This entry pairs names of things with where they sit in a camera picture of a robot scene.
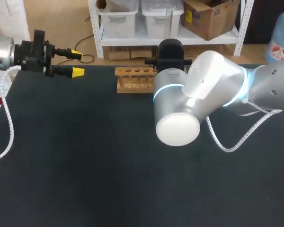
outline coiled cable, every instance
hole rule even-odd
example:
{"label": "coiled cable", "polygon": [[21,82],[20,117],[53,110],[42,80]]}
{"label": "coiled cable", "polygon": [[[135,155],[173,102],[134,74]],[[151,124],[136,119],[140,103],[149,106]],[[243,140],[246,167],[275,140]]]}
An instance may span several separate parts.
{"label": "coiled cable", "polygon": [[5,110],[6,116],[8,118],[8,122],[9,122],[9,144],[7,145],[5,150],[0,154],[0,159],[3,158],[9,152],[9,150],[10,150],[10,148],[13,145],[13,142],[14,142],[13,121],[11,119],[11,116],[10,116],[10,113],[9,113],[9,107],[8,107],[8,104],[6,102],[5,95],[4,95],[4,79],[13,70],[21,70],[21,67],[17,65],[17,66],[12,66],[9,69],[7,69],[5,71],[2,79],[1,79],[1,82],[0,82],[0,92],[1,92],[2,102],[3,102],[4,110]]}
{"label": "coiled cable", "polygon": [[238,149],[246,140],[247,138],[264,122],[266,121],[268,118],[270,118],[272,115],[274,114],[278,114],[280,112],[282,112],[283,110],[272,110],[271,112],[267,113],[266,115],[264,115],[260,120],[258,120],[246,133],[245,135],[239,140],[239,142],[233,146],[232,148],[225,148],[220,141],[218,140],[216,134],[214,133],[213,130],[213,126],[210,122],[209,117],[206,118],[206,122],[209,128],[209,131],[213,137],[213,140],[216,142],[216,144],[218,145],[218,147],[227,152],[227,153],[231,153],[234,152],[236,149]]}

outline robotic arm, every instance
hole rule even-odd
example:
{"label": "robotic arm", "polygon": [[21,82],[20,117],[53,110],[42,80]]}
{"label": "robotic arm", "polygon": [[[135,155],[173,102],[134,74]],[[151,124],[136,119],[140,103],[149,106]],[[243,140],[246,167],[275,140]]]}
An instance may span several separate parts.
{"label": "robotic arm", "polygon": [[194,141],[200,123],[207,119],[211,127],[208,116],[220,107],[245,116],[262,111],[268,117],[284,109],[284,60],[251,70],[206,51],[187,74],[180,68],[158,68],[158,72],[154,79],[156,133],[167,145]]}
{"label": "robotic arm", "polygon": [[13,38],[0,36],[0,70],[5,71],[18,65],[21,70],[44,72],[48,77],[53,77],[55,73],[69,78],[84,75],[84,69],[52,65],[55,55],[81,60],[82,54],[71,49],[55,49],[55,46],[44,38],[44,31],[35,30],[32,42],[22,41],[22,44],[18,45],[14,44]]}

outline white cloth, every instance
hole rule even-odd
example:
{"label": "white cloth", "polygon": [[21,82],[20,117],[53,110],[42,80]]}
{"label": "white cloth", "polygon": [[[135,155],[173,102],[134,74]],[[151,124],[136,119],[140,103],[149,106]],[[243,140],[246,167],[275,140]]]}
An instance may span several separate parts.
{"label": "white cloth", "polygon": [[[13,37],[16,44],[21,44],[22,40],[30,41],[23,0],[0,0],[0,35]],[[8,93],[11,84],[10,77],[5,77],[4,94]]]}

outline white shelf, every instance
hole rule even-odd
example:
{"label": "white shelf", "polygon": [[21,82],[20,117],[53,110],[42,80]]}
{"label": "white shelf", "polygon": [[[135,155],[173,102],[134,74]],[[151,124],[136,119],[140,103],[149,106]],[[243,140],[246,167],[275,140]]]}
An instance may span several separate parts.
{"label": "white shelf", "polygon": [[[108,38],[103,31],[103,26],[99,26],[99,15],[96,11],[96,0],[88,0],[88,2],[90,21],[93,27],[98,58],[104,58],[103,46],[157,46],[162,41],[162,39],[148,38],[145,18],[141,16],[139,16],[140,18],[136,20],[136,36],[134,38]],[[183,45],[236,44],[234,56],[240,56],[253,4],[254,0],[241,0],[239,31],[234,26],[232,31],[210,41],[206,41],[186,28],[180,26],[178,40],[180,40]]]}
{"label": "white shelf", "polygon": [[[178,40],[183,45],[199,44],[236,44],[238,40],[238,30],[234,26],[233,30],[227,32],[215,39],[206,41],[188,29],[179,26]],[[105,31],[102,34],[100,44],[102,46],[155,46],[161,43],[162,39],[151,39],[147,36],[146,23],[143,16],[136,17],[136,35],[133,38],[108,38]]]}

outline black mat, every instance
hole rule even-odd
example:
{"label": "black mat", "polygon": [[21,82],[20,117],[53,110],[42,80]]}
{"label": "black mat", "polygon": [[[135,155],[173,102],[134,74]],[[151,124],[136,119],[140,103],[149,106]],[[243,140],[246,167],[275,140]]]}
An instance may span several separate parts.
{"label": "black mat", "polygon": [[[204,123],[192,144],[169,147],[155,135],[152,94],[117,95],[113,74],[17,76],[0,227],[284,227],[284,112],[232,154]],[[221,109],[211,120],[229,147],[260,116]],[[0,153],[8,140],[1,109]]]}

